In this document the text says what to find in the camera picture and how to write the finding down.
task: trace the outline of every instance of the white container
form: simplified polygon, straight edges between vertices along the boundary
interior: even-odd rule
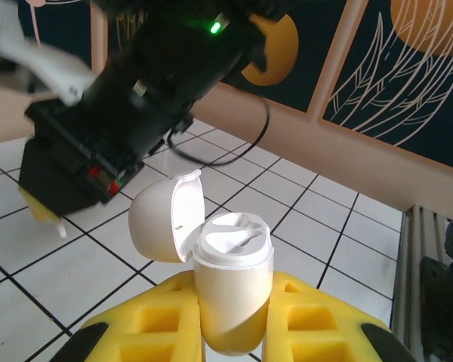
[[[144,189],[129,211],[130,233],[148,259],[193,257],[203,338],[216,352],[239,356],[259,346],[267,327],[270,228],[250,213],[225,213],[205,222],[200,174],[196,170]]]

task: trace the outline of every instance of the yellow foam block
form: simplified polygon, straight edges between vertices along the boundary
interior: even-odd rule
[[[46,208],[39,200],[34,198],[30,193],[25,191],[22,187],[18,188],[20,194],[25,199],[25,202],[29,205],[29,210],[32,215],[40,222],[45,221],[60,221],[60,217],[55,213]]]
[[[86,362],[202,362],[203,343],[193,271],[90,319],[109,325]]]
[[[263,362],[381,362],[363,324],[389,330],[351,305],[275,272]]]

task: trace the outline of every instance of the white tile floor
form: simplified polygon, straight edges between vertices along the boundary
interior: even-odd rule
[[[69,217],[62,241],[32,218],[17,191],[24,141],[0,144],[0,362],[49,361],[91,316],[191,268],[140,256],[128,208],[144,187],[194,164],[163,147],[106,207]],[[199,121],[175,142],[207,161],[248,147]],[[277,270],[389,323],[402,213],[260,148],[205,168],[202,182],[208,215],[249,211],[267,221]],[[260,349],[239,358],[208,350],[213,362],[259,357]]]

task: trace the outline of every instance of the black cable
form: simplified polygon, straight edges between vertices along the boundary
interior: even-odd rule
[[[178,149],[175,144],[173,144],[173,141],[171,139],[174,135],[173,131],[169,133],[168,138],[166,139],[166,142],[168,143],[168,146],[170,147],[171,151],[173,151],[176,155],[180,156],[181,158],[184,158],[185,160],[194,162],[196,164],[200,164],[202,166],[212,166],[212,167],[227,166],[228,164],[235,162],[239,158],[241,158],[241,157],[245,156],[247,153],[249,153],[256,145],[258,145],[258,143],[262,140],[263,136],[265,136],[265,133],[267,132],[267,129],[270,124],[270,104],[264,98],[262,98],[262,97],[259,97],[259,98],[261,99],[263,105],[265,106],[265,112],[267,114],[266,119],[265,119],[265,125],[263,126],[263,129],[260,132],[260,134],[258,135],[255,142],[253,142],[244,152],[242,152],[240,155],[232,158],[231,160],[223,161],[223,162],[208,162],[208,161],[204,161],[200,158],[196,158],[194,156],[188,155],[187,153]]]

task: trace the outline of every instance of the green led light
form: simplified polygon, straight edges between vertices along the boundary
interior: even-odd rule
[[[218,32],[221,30],[221,24],[218,21],[215,21],[215,23],[211,26],[210,28],[210,33],[211,34],[218,34]]]

